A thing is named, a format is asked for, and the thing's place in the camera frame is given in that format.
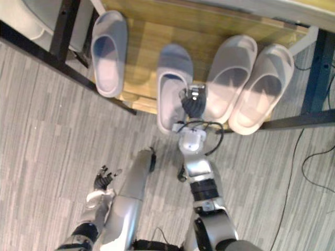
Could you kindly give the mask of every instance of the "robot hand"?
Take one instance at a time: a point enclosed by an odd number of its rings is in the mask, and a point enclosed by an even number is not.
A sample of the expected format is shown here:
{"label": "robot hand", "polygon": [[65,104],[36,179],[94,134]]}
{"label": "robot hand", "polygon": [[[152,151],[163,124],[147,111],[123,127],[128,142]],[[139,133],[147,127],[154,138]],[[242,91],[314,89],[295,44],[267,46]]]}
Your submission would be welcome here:
{"label": "robot hand", "polygon": [[70,237],[57,250],[82,250],[90,251],[100,236],[105,224],[105,218],[115,196],[114,190],[107,190],[113,177],[122,170],[117,170],[113,176],[108,173],[108,168],[103,166],[94,180],[94,191],[86,197],[86,206],[81,215],[79,224]]}

